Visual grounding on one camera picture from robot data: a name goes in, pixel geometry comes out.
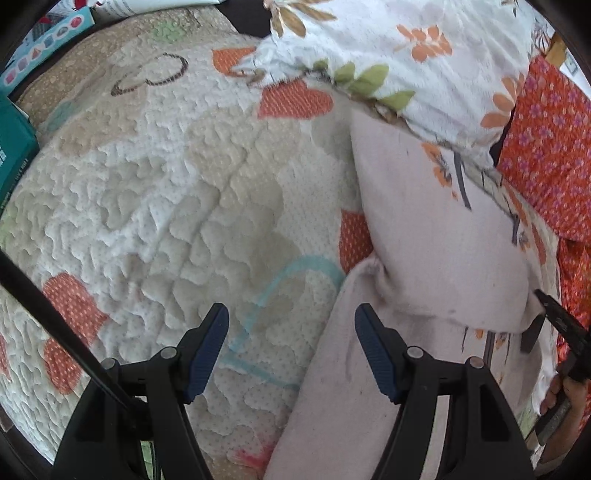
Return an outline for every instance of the human hand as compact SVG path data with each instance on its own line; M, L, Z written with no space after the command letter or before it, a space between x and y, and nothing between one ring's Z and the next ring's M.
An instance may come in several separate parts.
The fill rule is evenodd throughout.
M544 415L556 405L556 396L560 390L564 390L566 397L570 400L571 409L560 427L548 439L542 454L542 463L564 455L574 445L579 436L579 424L585 411L588 388L588 380L581 384L570 377L562 378L560 375L556 375L550 382L550 388L540 405L540 414Z

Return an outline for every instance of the black cable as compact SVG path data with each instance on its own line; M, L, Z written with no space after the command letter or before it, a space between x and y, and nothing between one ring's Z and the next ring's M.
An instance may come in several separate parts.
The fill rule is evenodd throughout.
M25 307L105 394L129 413L132 420L140 418L131 397L105 372L99 361L72 331L47 297L2 250L0 250L0 285Z

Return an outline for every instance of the pillow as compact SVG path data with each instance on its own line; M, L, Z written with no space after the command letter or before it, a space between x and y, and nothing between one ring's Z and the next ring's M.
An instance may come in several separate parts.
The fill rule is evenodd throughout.
M235 67L263 86L321 70L424 139L492 166L532 50L515 0L265 0L272 32Z
M351 137L369 233L400 310L525 330L541 312L537 257L512 244L515 219L465 177L458 155L360 112Z

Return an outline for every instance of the black tool handle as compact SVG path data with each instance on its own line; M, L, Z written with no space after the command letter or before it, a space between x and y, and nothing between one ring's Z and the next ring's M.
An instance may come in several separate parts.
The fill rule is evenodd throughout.
M585 373L577 367L571 370L569 377L579 383L585 381L586 378ZM546 445L548 439L562 425L564 418L570 412L571 406L564 390L560 390L556 395L556 405L544 413L535 424L535 434L541 446Z

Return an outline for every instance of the teal box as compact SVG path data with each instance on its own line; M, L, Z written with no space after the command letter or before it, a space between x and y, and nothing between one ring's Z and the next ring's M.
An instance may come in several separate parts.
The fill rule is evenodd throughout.
M39 143L29 120L0 95L0 215L38 152Z
M0 74L0 94L8 95L29 73L47 60L58 48L95 24L90 8L72 12L17 54L14 61Z

